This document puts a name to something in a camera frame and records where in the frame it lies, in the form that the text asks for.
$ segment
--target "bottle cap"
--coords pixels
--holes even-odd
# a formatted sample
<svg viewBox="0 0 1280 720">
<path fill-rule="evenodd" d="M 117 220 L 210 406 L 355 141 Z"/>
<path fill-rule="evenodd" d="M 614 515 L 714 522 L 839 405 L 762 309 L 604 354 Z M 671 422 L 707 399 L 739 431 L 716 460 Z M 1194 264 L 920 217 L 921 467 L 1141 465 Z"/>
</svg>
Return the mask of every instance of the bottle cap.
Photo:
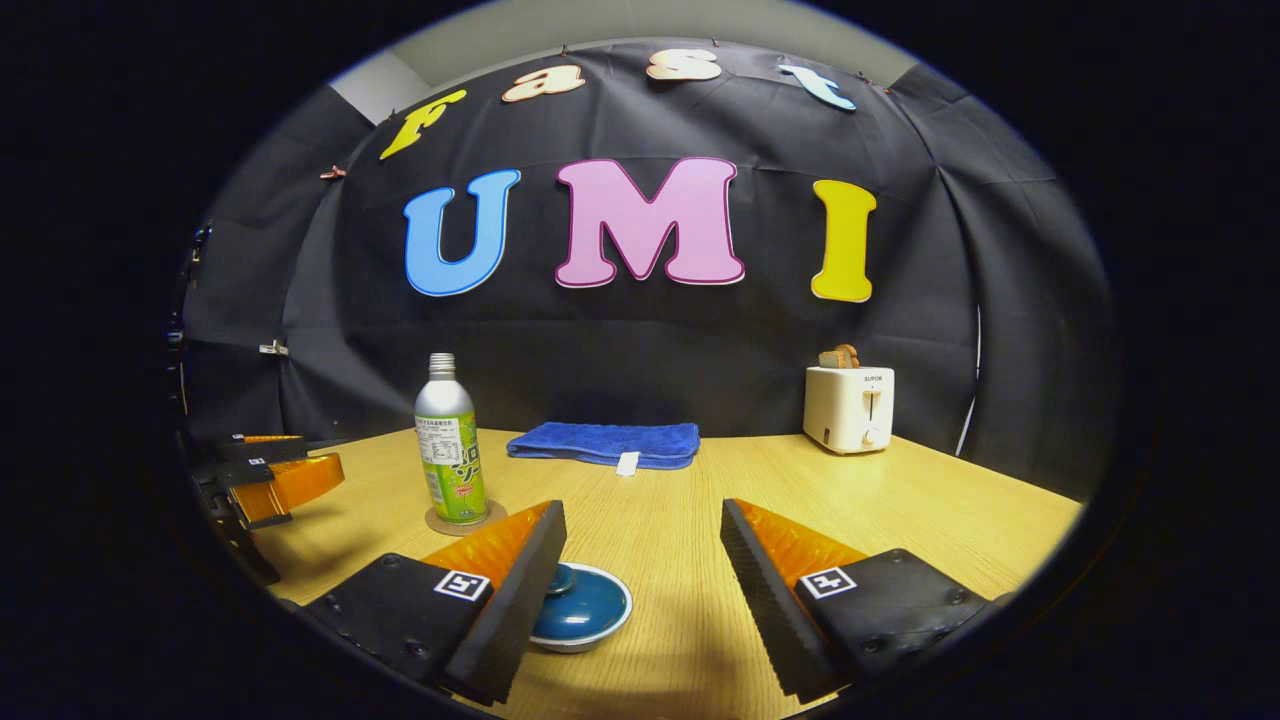
<svg viewBox="0 0 1280 720">
<path fill-rule="evenodd" d="M 452 373 L 453 369 L 453 354 L 452 352 L 433 352 L 426 361 L 426 369 L 431 373 Z"/>
</svg>

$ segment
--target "black foam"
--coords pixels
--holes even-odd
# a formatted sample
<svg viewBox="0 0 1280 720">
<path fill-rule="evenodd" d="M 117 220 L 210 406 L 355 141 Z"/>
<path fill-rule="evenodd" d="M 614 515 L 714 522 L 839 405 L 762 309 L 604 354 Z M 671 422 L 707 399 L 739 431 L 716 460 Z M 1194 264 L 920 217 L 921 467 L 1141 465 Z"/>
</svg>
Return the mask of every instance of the black foam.
<svg viewBox="0 0 1280 720">
<path fill-rule="evenodd" d="M 475 702 L 506 702 L 564 548 L 564 503 L 552 501 L 484 614 L 444 667 L 443 685 Z"/>
<path fill-rule="evenodd" d="M 804 616 L 755 532 L 733 500 L 724 501 L 721 543 L 737 574 L 764 651 L 782 692 L 810 702 L 847 684 L 832 661 L 827 643 Z"/>
</svg>

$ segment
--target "white tag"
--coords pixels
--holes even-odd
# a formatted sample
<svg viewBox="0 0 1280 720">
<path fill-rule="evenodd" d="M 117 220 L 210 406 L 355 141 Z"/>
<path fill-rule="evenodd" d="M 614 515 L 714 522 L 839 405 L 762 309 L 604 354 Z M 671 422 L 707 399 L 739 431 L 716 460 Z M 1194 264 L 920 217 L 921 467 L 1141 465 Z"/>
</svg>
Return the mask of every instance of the white tag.
<svg viewBox="0 0 1280 720">
<path fill-rule="evenodd" d="M 623 478 L 635 475 L 637 462 L 640 462 L 639 452 L 623 452 L 618 456 L 618 474 Z"/>
<path fill-rule="evenodd" d="M 417 445 L 430 465 L 462 462 L 462 436 L 457 418 L 416 418 Z"/>
</svg>

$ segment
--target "green label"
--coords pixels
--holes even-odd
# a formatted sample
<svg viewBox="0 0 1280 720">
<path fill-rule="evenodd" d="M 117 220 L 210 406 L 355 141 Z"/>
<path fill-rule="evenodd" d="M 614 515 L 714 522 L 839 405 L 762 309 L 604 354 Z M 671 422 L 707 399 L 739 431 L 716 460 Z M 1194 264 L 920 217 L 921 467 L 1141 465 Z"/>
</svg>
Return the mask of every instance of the green label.
<svg viewBox="0 0 1280 720">
<path fill-rule="evenodd" d="M 435 512 L 449 523 L 479 523 L 489 514 L 480 473 L 475 413 L 416 415 L 417 445 Z"/>
</svg>

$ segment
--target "yellow letter i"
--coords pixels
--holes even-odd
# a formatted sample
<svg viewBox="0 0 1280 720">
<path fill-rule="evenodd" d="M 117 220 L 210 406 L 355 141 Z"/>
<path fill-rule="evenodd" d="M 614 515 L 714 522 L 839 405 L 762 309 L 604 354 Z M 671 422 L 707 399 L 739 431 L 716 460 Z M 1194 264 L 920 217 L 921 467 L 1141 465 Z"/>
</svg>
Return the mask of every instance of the yellow letter i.
<svg viewBox="0 0 1280 720">
<path fill-rule="evenodd" d="M 847 182 L 823 179 L 813 192 L 827 206 L 827 249 L 813 293 L 826 300 L 864 302 L 872 296 L 867 279 L 867 215 L 876 209 L 870 192 Z"/>
</svg>

